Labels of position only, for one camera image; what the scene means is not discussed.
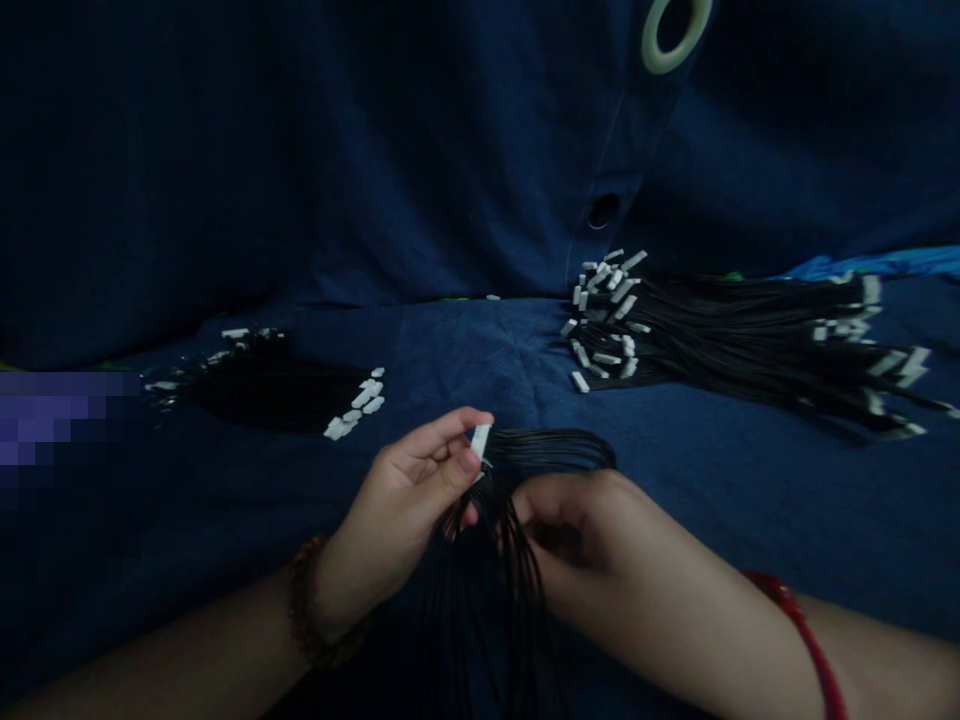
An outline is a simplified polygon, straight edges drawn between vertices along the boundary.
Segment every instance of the hole in fabric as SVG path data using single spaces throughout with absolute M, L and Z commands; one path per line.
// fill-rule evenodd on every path
M 599 230 L 609 225 L 618 212 L 620 212 L 620 198 L 613 193 L 607 193 L 593 201 L 593 207 L 590 208 L 590 215 L 587 220 L 590 227 Z
M 670 0 L 663 10 L 660 24 L 657 25 L 657 45 L 660 52 L 674 50 L 690 28 L 693 19 L 693 5 L 690 0 Z

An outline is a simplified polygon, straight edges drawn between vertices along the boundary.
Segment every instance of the white ring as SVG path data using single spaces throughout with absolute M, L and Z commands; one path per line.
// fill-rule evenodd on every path
M 644 66 L 652 75 L 665 75 L 675 70 L 689 57 L 700 42 L 700 38 L 703 37 L 703 31 L 707 28 L 707 20 L 710 19 L 710 10 L 713 7 L 713 0 L 686 0 L 692 6 L 687 32 L 673 50 L 665 53 L 657 42 L 657 30 L 660 28 L 660 20 L 663 19 L 663 11 L 672 1 L 654 0 L 647 15 L 647 24 L 643 26 L 640 54 L 643 57 Z

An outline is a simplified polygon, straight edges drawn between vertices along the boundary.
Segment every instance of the bundle of black wires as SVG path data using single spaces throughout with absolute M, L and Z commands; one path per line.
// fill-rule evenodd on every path
M 929 350 L 865 337 L 881 311 L 878 276 L 727 279 L 638 268 L 645 256 L 616 251 L 584 264 L 561 331 L 587 370 L 572 375 L 580 391 L 684 382 L 844 418 L 884 439 L 926 432 L 888 412 L 889 396 L 960 418 L 909 389 L 927 372 Z
M 480 477 L 433 536 L 436 564 L 420 627 L 421 716 L 473 718 L 476 683 L 486 682 L 500 717 L 569 717 L 540 570 L 512 493 L 529 475 L 615 468 L 616 462 L 608 443 L 583 430 L 490 432 Z M 471 503 L 479 522 L 463 529 Z M 502 613 L 502 636 L 482 620 L 490 609 Z M 479 657 L 482 675 L 470 672 L 471 655 Z M 495 664 L 498 657 L 505 663 Z
M 370 370 L 298 358 L 281 330 L 225 337 L 229 350 L 145 386 L 161 411 L 182 401 L 234 425 L 339 439 L 383 403 L 382 370 L 371 377 Z

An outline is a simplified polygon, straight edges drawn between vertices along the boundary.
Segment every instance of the blue fabric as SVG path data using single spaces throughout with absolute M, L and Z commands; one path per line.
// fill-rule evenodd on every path
M 2 359 L 130 352 L 274 289 L 560 297 L 621 245 L 770 275 L 957 240 L 960 6 L 718 1 L 654 76 L 650 4 L 14 3 Z
M 885 255 L 852 257 L 846 260 L 817 255 L 785 275 L 798 280 L 826 280 L 847 271 L 878 275 L 950 275 L 960 280 L 960 245 L 900 250 Z
M 933 370 L 917 388 L 960 402 L 960 287 L 916 279 L 891 282 L 885 292 L 873 336 L 935 348 Z M 16 610 L 21 626 L 19 638 L 0 647 L 8 661 L 27 658 L 17 673 L 2 674 L 7 690 L 279 566 L 304 537 L 337 525 L 377 449 L 465 403 L 490 409 L 505 427 L 593 430 L 613 444 L 625 474 L 734 565 L 960 640 L 960 573 L 951 571 L 960 552 L 960 423 L 907 408 L 930 433 L 883 443 L 832 421 L 677 385 L 584 396 L 570 383 L 575 365 L 558 342 L 565 315 L 565 304 L 553 300 L 261 315 L 263 325 L 289 326 L 312 357 L 385 365 L 383 409 L 338 443 L 228 427 L 183 409 L 147 431 L 111 467 L 109 481 L 74 483 L 90 508 L 82 522 L 99 528 L 96 538 L 75 532 L 76 521 L 61 532 L 69 507 L 22 513 L 17 572 L 25 582 L 35 562 L 49 573 L 44 589 L 53 594 L 28 595 L 35 604 L 15 607 L 15 598 L 3 598 L 3 616 Z M 147 369 L 210 353 L 222 347 L 220 329 L 252 322 L 219 318 L 189 342 L 126 362 Z M 117 495 L 111 487 L 121 481 L 136 492 Z M 106 539 L 112 562 L 98 554 Z M 420 572 L 384 609 L 372 652 L 321 681 L 328 682 L 325 714 L 413 707 L 410 653 L 422 583 Z M 564 638 L 576 717 L 669 716 L 675 706 L 662 695 Z M 369 672 L 386 684 L 382 692 L 357 692 Z

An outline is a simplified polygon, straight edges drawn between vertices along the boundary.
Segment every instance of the blue bedsheet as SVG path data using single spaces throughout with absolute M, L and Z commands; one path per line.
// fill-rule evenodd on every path
M 918 389 L 960 402 L 960 287 L 915 279 L 885 293 L 874 337 L 933 347 Z M 218 318 L 189 341 L 128 358 L 166 367 L 220 348 L 223 328 L 285 325 L 312 357 L 386 366 L 387 403 L 338 443 L 229 427 L 184 408 L 148 428 L 102 482 L 75 488 L 79 520 L 76 508 L 21 513 L 20 579 L 30 562 L 49 579 L 39 597 L 4 597 L 4 616 L 23 621 L 0 643 L 5 669 L 17 669 L 3 673 L 7 692 L 279 566 L 304 537 L 336 526 L 381 445 L 460 404 L 493 411 L 505 427 L 597 432 L 625 474 L 734 565 L 960 640 L 960 423 L 911 409 L 929 435 L 882 443 L 678 385 L 584 396 L 558 342 L 565 313 L 552 300 L 276 309 Z M 413 707 L 422 581 L 384 608 L 356 666 L 318 681 L 332 716 Z M 564 654 L 578 717 L 660 717 L 673 707 L 569 636 Z M 369 672 L 382 692 L 357 692 Z

